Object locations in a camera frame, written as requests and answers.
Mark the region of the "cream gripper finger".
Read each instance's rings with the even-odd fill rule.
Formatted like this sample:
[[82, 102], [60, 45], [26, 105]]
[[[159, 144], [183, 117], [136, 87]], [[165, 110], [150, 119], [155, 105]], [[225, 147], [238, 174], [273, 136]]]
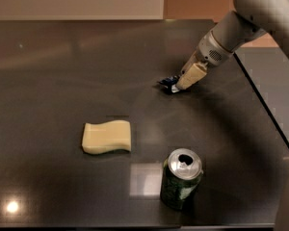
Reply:
[[198, 73], [198, 59], [195, 54], [193, 54], [190, 59], [184, 64], [180, 71], [182, 77], [197, 77]]
[[179, 90], [186, 90], [207, 74], [207, 64], [196, 62], [185, 64], [182, 68], [178, 82], [175, 84]]

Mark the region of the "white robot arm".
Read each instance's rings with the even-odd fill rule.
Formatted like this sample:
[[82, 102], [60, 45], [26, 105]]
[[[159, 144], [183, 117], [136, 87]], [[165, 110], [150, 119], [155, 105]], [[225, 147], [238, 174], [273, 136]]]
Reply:
[[199, 42], [171, 90], [178, 92], [204, 78], [243, 44], [268, 33], [289, 60], [289, 0], [233, 0], [229, 12]]

